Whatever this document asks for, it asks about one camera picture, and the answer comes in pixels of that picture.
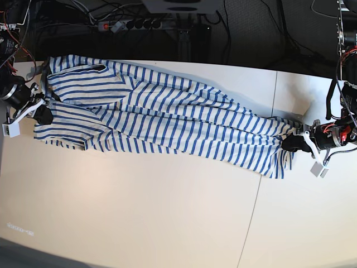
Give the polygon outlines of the image-right robot arm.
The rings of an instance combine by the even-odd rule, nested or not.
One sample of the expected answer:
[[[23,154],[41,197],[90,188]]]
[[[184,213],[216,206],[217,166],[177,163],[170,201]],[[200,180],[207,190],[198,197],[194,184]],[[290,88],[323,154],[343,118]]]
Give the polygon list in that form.
[[[332,156],[356,148],[330,153],[331,149],[356,144],[356,1],[337,1],[338,60],[326,96],[326,120],[321,124],[301,125],[283,142],[289,152],[311,153],[322,165]]]

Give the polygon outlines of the image-left robot arm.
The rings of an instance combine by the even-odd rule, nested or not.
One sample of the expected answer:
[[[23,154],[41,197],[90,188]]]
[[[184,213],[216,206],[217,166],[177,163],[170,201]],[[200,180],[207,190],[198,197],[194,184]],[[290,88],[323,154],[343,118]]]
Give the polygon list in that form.
[[[19,76],[13,66],[19,51],[34,60],[23,45],[30,27],[30,5],[31,1],[1,1],[1,101],[15,110],[12,118],[7,114],[8,126],[23,117],[33,118],[40,125],[49,125],[53,120],[40,86],[27,86],[35,76]]]

